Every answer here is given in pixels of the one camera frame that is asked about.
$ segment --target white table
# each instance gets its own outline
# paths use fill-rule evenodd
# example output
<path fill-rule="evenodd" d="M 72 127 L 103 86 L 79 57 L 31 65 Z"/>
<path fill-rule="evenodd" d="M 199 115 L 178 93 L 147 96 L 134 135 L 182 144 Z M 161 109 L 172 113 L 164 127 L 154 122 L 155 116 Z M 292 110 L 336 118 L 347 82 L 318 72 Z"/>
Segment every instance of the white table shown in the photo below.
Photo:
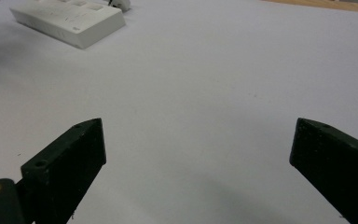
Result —
<path fill-rule="evenodd" d="M 358 138 L 358 12 L 132 0 L 75 49 L 0 1 L 0 178 L 102 118 L 108 163 L 72 224 L 343 224 L 288 158 L 296 119 Z"/>

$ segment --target white object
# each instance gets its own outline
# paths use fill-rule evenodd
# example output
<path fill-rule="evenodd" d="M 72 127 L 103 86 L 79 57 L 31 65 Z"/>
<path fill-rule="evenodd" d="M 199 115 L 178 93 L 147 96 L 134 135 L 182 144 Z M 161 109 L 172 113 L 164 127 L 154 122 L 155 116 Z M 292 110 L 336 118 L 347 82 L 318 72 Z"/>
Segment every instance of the white object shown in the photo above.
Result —
<path fill-rule="evenodd" d="M 84 0 L 27 0 L 10 10 L 19 23 L 80 49 L 125 25 L 120 9 Z"/>
<path fill-rule="evenodd" d="M 105 0 L 109 2 L 109 6 L 118 7 L 123 11 L 127 11 L 130 9 L 131 2 L 130 0 Z"/>

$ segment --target power strip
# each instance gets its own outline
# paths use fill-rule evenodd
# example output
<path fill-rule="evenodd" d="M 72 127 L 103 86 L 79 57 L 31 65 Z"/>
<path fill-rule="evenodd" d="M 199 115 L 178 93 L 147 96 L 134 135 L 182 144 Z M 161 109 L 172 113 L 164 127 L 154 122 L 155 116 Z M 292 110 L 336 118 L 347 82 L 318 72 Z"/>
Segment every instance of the power strip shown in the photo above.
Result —
<path fill-rule="evenodd" d="M 125 25 L 120 9 L 86 0 L 27 0 L 10 10 L 19 23 L 80 49 Z"/>

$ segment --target wooden floor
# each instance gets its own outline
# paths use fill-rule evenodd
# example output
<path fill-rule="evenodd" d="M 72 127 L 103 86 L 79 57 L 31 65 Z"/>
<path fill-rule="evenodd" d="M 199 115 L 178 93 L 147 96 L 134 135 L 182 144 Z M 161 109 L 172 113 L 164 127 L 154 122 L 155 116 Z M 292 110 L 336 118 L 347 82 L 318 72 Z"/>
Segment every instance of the wooden floor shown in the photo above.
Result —
<path fill-rule="evenodd" d="M 358 3 L 339 2 L 330 0 L 264 0 L 268 2 L 285 3 L 307 7 L 325 7 L 348 11 L 358 11 Z"/>

